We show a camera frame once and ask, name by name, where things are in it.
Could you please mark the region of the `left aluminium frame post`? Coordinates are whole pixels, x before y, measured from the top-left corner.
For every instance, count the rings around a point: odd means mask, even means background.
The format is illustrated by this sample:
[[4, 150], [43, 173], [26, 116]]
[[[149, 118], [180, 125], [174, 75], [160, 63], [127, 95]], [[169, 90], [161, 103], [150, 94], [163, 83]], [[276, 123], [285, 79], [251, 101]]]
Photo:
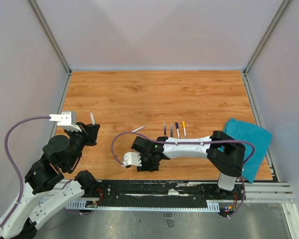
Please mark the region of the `left aluminium frame post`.
[[38, 2], [36, 0], [27, 0], [28, 5], [30, 6], [34, 16], [36, 17], [43, 33], [45, 34], [46, 38], [48, 39], [53, 51], [55, 52], [57, 58], [59, 59], [62, 67], [64, 68], [65, 72], [70, 75], [72, 73], [72, 70], [69, 67], [69, 64], [67, 63], [44, 15], [41, 11]]

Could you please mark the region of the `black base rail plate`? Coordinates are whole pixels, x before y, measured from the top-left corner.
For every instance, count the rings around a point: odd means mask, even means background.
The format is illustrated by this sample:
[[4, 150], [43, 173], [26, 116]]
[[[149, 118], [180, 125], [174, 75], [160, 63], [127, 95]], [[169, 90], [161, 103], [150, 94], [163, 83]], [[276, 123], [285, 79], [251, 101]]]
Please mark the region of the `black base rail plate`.
[[216, 182], [192, 182], [192, 181], [129, 181], [129, 180], [104, 180], [96, 183], [92, 197], [98, 197], [103, 193], [101, 200], [118, 204], [119, 200], [131, 202], [141, 201], [179, 201], [182, 198], [199, 201], [224, 200], [235, 202], [243, 196], [242, 185], [235, 185], [232, 191], [218, 188]]

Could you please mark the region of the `teal barrel gel pen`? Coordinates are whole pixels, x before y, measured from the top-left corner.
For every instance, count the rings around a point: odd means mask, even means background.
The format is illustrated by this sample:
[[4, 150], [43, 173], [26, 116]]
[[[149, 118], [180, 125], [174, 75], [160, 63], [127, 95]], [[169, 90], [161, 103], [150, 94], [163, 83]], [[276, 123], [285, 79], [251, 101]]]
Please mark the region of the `teal barrel gel pen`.
[[170, 137], [173, 137], [174, 135], [173, 135], [173, 123], [171, 122], [170, 123]]

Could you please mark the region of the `white pen black tip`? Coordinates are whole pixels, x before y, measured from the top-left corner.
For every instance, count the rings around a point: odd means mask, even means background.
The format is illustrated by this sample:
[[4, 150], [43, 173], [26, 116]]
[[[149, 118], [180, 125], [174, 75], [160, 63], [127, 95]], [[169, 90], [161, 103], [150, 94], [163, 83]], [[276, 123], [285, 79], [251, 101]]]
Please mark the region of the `white pen black tip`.
[[180, 139], [179, 124], [177, 122], [175, 122], [175, 129], [176, 129], [176, 133], [177, 133], [177, 138]]

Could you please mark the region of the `white pen black end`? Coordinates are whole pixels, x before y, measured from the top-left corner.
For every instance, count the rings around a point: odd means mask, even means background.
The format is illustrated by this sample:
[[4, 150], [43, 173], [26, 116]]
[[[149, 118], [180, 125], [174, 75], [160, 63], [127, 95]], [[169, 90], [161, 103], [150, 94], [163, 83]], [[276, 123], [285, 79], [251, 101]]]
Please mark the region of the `white pen black end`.
[[90, 111], [90, 118], [91, 118], [92, 125], [95, 125], [96, 123], [95, 123], [95, 119], [94, 119], [94, 115], [93, 115], [92, 111]]

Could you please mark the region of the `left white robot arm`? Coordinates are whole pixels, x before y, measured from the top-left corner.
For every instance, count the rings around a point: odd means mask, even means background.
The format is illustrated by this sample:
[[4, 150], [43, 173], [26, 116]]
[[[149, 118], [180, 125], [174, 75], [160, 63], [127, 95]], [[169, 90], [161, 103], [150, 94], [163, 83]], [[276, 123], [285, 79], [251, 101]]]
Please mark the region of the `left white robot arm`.
[[43, 155], [25, 177], [20, 176], [21, 188], [16, 199], [0, 217], [1, 239], [32, 239], [48, 219], [71, 201], [91, 197], [97, 191], [97, 181], [87, 170], [80, 171], [74, 180], [48, 201], [39, 204], [54, 187], [72, 173], [86, 146], [97, 144], [99, 124], [75, 124], [78, 130], [66, 130], [52, 137], [43, 147]]

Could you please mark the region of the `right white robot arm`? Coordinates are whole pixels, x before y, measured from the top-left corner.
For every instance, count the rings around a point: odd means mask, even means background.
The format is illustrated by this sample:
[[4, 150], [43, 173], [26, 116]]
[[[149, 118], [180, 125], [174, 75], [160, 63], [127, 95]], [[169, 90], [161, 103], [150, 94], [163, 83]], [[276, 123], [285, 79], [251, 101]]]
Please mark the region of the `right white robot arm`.
[[151, 140], [138, 135], [131, 149], [140, 160], [137, 171], [159, 170], [161, 160], [175, 158], [208, 159], [219, 171], [216, 194], [228, 199], [234, 193], [236, 179], [242, 176], [246, 147], [222, 131], [196, 139], [162, 136]]

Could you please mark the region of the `right aluminium frame post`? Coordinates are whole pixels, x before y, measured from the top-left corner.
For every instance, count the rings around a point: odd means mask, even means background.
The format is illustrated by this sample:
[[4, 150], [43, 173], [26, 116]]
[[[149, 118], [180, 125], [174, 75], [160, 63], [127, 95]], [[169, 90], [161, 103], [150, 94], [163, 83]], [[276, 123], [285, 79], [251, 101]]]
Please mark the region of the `right aluminium frame post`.
[[276, 11], [273, 19], [271, 20], [269, 26], [267, 27], [264, 35], [262, 36], [259, 44], [257, 45], [254, 53], [252, 54], [250, 60], [247, 63], [247, 66], [242, 71], [243, 75], [246, 76], [252, 69], [253, 65], [257, 61], [258, 57], [260, 56], [261, 52], [264, 50], [266, 44], [268, 43], [269, 39], [271, 38], [272, 34], [274, 33], [276, 27], [282, 20], [284, 14], [287, 12], [290, 5], [293, 3], [293, 0], [283, 0]]

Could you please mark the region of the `aluminium frame post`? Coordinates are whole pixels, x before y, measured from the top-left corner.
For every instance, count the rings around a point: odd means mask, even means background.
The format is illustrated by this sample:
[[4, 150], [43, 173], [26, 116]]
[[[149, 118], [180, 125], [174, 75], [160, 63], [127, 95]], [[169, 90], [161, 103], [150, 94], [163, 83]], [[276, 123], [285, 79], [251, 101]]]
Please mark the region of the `aluminium frame post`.
[[55, 52], [57, 58], [59, 59], [62, 67], [64, 68], [65, 72], [70, 75], [72, 73], [72, 70], [69, 67], [69, 64], [67, 63], [44, 15], [41, 11], [38, 2], [36, 0], [27, 0], [28, 5], [30, 6], [34, 16], [36, 17], [43, 33], [45, 34], [46, 38], [48, 39], [53, 51]]
[[293, 0], [283, 0], [276, 11], [273, 19], [271, 20], [269, 26], [267, 27], [264, 35], [262, 36], [259, 44], [257, 45], [254, 53], [252, 54], [250, 60], [247, 63], [247, 66], [242, 71], [243, 75], [246, 76], [252, 69], [253, 65], [257, 61], [258, 57], [260, 56], [261, 52], [264, 50], [266, 44], [268, 43], [269, 39], [271, 38], [272, 34], [274, 33], [276, 27], [282, 20], [284, 14], [287, 12], [290, 5], [293, 3]]

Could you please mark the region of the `white marker yellow end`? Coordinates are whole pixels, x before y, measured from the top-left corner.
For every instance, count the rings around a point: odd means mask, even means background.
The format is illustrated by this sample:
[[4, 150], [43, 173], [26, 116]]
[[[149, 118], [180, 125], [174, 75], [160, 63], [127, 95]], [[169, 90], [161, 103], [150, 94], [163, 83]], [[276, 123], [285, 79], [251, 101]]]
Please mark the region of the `white marker yellow end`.
[[182, 121], [182, 127], [183, 127], [183, 132], [184, 132], [184, 138], [188, 139], [187, 130], [186, 130], [187, 124], [185, 121]]

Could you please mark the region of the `dark purple pen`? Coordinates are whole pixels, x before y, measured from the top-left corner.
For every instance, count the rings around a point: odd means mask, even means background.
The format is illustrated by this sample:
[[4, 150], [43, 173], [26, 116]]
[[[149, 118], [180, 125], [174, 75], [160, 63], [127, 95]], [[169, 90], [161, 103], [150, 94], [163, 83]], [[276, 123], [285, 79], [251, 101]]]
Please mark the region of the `dark purple pen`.
[[166, 122], [163, 122], [163, 133], [164, 133], [164, 136], [167, 136]]

